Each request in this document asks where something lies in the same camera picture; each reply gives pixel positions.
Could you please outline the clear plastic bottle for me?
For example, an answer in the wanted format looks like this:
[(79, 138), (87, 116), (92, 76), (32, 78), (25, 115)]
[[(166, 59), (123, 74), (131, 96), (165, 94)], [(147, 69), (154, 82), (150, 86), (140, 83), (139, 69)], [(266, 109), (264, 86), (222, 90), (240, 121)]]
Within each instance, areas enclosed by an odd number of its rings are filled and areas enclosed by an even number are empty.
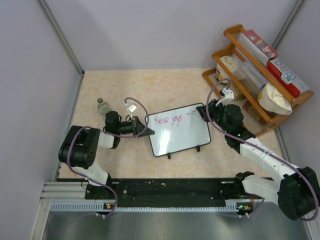
[(97, 110), (99, 114), (105, 118), (106, 114), (110, 111), (112, 111), (112, 108), (108, 102), (103, 100), (102, 98), (97, 99)]

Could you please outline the aluminium frame rail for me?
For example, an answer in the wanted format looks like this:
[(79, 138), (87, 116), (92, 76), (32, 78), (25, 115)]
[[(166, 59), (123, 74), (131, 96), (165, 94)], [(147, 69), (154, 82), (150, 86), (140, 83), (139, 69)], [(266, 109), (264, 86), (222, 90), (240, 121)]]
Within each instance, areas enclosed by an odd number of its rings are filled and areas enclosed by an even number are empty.
[(87, 182), (46, 182), (42, 201), (80, 201), (85, 199)]

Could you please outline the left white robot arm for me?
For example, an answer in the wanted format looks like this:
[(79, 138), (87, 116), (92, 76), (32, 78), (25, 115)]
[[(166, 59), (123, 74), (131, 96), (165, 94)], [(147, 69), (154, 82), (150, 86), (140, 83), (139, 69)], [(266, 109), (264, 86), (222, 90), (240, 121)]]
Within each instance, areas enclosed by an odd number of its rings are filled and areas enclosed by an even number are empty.
[(114, 187), (108, 183), (110, 175), (96, 160), (97, 149), (116, 149), (121, 135), (144, 137), (154, 135), (155, 131), (146, 127), (137, 116), (127, 116), (123, 121), (116, 111), (105, 114), (103, 130), (73, 125), (59, 149), (58, 159), (61, 163), (70, 165), (74, 172), (85, 177), (91, 185), (96, 186), (97, 194), (106, 199), (113, 194)]

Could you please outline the red white box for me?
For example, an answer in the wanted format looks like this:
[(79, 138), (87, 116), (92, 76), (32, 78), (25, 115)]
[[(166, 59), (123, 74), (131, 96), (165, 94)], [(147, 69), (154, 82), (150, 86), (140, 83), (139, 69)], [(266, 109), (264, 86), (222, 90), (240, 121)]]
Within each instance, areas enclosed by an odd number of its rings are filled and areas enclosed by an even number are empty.
[(310, 90), (310, 88), (279, 58), (270, 60), (266, 65), (266, 69), (295, 98)]

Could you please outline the brown block lower shelf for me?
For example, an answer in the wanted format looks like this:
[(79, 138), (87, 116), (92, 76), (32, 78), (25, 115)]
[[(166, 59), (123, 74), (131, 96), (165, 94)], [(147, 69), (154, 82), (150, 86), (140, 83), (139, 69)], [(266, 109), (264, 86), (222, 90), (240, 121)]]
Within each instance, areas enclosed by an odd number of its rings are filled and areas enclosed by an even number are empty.
[(263, 119), (261, 114), (255, 109), (255, 107), (250, 103), (249, 100), (246, 100), (243, 104), (244, 110), (257, 122), (261, 125), (265, 125), (266, 121)]

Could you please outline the magenta capped marker pen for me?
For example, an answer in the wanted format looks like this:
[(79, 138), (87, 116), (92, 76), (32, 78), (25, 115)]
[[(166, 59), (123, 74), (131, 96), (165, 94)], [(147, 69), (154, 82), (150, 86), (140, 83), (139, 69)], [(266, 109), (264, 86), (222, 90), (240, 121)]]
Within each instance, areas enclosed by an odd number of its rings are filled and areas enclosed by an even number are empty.
[(188, 112), (187, 115), (190, 116), (190, 115), (193, 115), (193, 114), (196, 114), (196, 113), (198, 113), (198, 111), (197, 110), (193, 110), (191, 112)]

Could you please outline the black framed whiteboard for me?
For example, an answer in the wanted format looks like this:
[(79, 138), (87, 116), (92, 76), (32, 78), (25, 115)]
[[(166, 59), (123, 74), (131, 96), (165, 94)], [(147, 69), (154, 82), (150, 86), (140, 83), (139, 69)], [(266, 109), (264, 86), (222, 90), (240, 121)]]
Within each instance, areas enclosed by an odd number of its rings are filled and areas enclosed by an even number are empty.
[(155, 157), (171, 154), (200, 147), (211, 143), (209, 125), (202, 120), (199, 113), (187, 115), (196, 110), (196, 107), (204, 106), (203, 103), (195, 103), (179, 108), (150, 114), (145, 120), (148, 128), (155, 134), (149, 136), (152, 153)]

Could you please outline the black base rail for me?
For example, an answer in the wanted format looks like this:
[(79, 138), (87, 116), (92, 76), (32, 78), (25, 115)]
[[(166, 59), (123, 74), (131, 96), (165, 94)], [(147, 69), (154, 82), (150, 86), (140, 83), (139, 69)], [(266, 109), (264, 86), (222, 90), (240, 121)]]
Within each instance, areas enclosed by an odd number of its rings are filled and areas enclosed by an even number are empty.
[(118, 200), (118, 207), (224, 207), (227, 200), (257, 203), (232, 178), (113, 178), (107, 185), (87, 185), (87, 200)]

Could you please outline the red box top shelf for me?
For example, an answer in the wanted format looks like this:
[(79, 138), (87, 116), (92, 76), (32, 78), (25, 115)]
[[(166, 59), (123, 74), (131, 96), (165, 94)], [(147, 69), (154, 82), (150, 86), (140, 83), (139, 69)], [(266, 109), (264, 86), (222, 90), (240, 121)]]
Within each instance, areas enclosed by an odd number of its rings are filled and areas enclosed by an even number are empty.
[(241, 32), (238, 35), (237, 40), (264, 66), (267, 66), (270, 60), (279, 56), (276, 50), (266, 43), (252, 29)]

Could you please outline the beige block on shelf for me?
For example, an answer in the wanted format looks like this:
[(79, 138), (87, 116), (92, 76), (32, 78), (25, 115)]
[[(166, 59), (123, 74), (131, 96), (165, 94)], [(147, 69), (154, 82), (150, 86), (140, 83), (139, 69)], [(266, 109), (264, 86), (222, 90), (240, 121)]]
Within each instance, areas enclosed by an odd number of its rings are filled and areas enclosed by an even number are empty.
[(232, 87), (232, 91), (234, 93), (234, 99), (237, 101), (237, 100), (243, 100), (245, 99), (245, 95), (241, 92), (241, 90), (236, 86), (236, 85), (233, 85)]

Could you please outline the clear plastic container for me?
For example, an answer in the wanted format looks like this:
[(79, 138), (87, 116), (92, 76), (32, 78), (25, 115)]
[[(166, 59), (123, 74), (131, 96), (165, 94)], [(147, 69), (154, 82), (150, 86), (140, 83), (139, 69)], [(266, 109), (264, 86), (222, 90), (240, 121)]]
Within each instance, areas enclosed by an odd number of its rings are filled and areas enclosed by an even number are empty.
[(268, 83), (268, 80), (263, 76), (263, 74), (248, 61), (240, 61), (239, 70), (235, 73), (235, 76), (256, 100), (258, 99), (263, 87)]

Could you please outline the white yellow jar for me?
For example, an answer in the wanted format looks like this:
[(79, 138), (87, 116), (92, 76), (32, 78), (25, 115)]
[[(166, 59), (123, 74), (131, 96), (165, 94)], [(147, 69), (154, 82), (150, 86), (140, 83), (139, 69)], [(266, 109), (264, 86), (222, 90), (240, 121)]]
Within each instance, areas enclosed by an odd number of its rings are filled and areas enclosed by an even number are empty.
[[(228, 68), (228, 70), (235, 74), (240, 68), (240, 60), (236, 56), (226, 55), (219, 58), (221, 62)], [(224, 71), (224, 69), (217, 64), (216, 65), (216, 79), (218, 81), (222, 79), (229, 79), (229, 75)]]

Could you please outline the cream cloth bundle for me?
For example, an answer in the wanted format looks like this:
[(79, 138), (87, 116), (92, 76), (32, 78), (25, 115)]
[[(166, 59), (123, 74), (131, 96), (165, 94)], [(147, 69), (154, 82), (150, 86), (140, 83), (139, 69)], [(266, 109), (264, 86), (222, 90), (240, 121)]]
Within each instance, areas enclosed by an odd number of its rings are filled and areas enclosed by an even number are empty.
[(290, 115), (293, 111), (289, 101), (270, 83), (263, 87), (257, 100), (259, 105), (268, 112)]

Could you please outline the orange wooden shelf rack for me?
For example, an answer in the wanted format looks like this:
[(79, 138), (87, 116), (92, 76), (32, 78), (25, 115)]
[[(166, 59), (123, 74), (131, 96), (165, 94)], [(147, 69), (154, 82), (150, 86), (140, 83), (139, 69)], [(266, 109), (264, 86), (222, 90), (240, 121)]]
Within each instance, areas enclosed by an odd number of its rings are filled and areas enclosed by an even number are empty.
[(216, 67), (202, 76), (213, 86), (211, 75), (227, 84), (236, 100), (242, 100), (245, 124), (257, 136), (274, 131), (293, 115), (314, 92), (302, 82), (279, 54), (252, 29), (241, 24), (227, 28), (230, 44), (212, 54)]

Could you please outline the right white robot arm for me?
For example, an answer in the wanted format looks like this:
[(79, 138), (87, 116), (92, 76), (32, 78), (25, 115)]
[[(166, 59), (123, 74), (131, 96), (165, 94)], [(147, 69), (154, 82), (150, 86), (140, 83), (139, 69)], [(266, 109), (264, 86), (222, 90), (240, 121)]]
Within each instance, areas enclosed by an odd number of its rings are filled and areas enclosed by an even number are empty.
[(233, 192), (239, 198), (249, 194), (276, 204), (289, 219), (313, 221), (320, 212), (320, 186), (317, 175), (310, 167), (300, 168), (279, 157), (250, 132), (244, 125), (239, 106), (224, 105), (213, 99), (207, 105), (196, 107), (201, 118), (224, 134), (228, 146), (240, 155), (254, 161), (267, 172), (270, 180), (252, 172), (238, 174), (239, 182)]

